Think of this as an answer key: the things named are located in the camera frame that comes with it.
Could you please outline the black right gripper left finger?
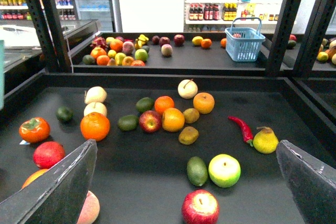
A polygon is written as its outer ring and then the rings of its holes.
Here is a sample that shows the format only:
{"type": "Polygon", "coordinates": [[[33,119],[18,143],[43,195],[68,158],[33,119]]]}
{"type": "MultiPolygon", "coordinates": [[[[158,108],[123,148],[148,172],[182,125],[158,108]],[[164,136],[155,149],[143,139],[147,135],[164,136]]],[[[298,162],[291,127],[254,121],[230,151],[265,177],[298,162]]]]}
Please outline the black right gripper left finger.
{"type": "Polygon", "coordinates": [[[97,144],[88,140],[1,202],[1,223],[76,223],[91,185],[97,144]]]}

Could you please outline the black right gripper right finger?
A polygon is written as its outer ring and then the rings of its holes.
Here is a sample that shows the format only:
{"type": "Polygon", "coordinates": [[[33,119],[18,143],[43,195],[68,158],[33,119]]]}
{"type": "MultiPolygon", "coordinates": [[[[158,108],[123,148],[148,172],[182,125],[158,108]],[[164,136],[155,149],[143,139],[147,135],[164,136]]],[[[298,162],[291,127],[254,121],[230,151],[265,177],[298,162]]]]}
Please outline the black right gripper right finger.
{"type": "Polygon", "coordinates": [[[276,148],[283,178],[305,223],[335,223],[335,168],[288,140],[276,148]]]}

